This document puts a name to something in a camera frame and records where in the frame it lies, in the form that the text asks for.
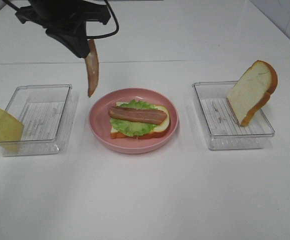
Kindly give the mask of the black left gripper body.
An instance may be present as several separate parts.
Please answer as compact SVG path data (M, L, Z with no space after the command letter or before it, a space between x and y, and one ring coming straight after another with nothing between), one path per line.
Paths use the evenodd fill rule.
M106 25L111 18L105 4L87 0L30 0L15 15L22 24L29 21L45 29L71 33L85 32L87 22Z

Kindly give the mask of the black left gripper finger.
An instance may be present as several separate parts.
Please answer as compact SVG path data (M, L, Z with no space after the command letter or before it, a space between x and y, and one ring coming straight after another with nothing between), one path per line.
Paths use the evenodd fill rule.
M85 59L90 53L85 22L74 24L69 28L48 27L45 33L68 48L78 58Z

